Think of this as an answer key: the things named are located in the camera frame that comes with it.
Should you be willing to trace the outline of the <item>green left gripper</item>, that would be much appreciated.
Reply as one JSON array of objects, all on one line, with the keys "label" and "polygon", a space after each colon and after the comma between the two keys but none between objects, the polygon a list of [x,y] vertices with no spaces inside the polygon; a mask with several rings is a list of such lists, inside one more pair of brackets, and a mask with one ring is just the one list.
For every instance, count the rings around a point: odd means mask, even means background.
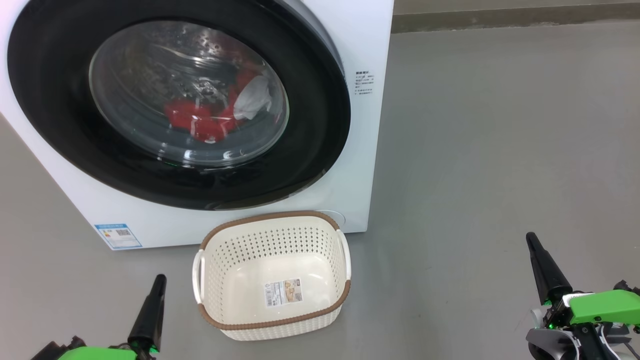
[{"label": "green left gripper", "polygon": [[167,277],[158,274],[128,336],[131,347],[81,346],[61,354],[58,360],[157,360],[165,313]]}]

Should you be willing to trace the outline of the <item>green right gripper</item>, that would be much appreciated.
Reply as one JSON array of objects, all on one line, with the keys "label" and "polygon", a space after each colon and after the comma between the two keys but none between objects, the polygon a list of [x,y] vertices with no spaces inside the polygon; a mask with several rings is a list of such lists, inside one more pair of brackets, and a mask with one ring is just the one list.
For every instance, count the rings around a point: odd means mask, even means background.
[{"label": "green right gripper", "polygon": [[542,328],[557,330],[605,322],[639,326],[638,292],[624,289],[573,292],[573,287],[538,236],[528,232],[525,238],[539,301],[541,305],[551,305],[542,317]]}]

